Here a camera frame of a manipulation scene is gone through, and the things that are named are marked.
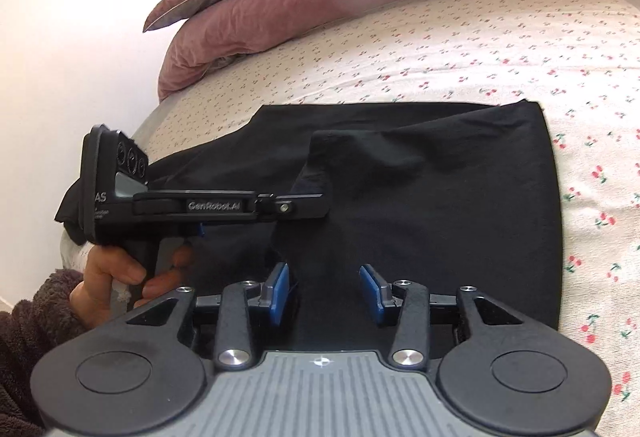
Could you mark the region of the person's left hand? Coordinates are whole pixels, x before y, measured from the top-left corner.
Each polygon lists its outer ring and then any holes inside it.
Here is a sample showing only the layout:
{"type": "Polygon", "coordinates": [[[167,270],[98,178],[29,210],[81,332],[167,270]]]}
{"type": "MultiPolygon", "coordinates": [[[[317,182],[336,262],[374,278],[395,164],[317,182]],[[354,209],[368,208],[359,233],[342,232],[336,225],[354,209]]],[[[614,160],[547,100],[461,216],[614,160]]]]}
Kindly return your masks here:
{"type": "MultiPolygon", "coordinates": [[[[182,284],[183,270],[194,259],[192,246],[183,244],[171,255],[170,269],[145,282],[141,298],[134,304],[142,306],[182,284]]],[[[146,270],[119,247],[96,246],[88,255],[84,279],[70,293],[70,308],[86,329],[94,329],[111,318],[113,281],[125,285],[140,285],[146,270]]]]}

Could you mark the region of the dark fleece sleeve forearm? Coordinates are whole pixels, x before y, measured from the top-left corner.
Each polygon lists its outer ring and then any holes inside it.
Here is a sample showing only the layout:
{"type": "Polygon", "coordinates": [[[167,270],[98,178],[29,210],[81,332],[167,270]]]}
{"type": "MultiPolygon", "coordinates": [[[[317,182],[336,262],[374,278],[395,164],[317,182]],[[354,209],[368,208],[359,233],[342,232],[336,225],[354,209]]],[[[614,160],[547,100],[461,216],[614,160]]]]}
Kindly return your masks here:
{"type": "Polygon", "coordinates": [[[30,391],[37,362],[51,349],[86,331],[68,296],[82,280],[75,270],[52,273],[30,301],[1,315],[1,434],[41,436],[43,423],[30,391]]]}

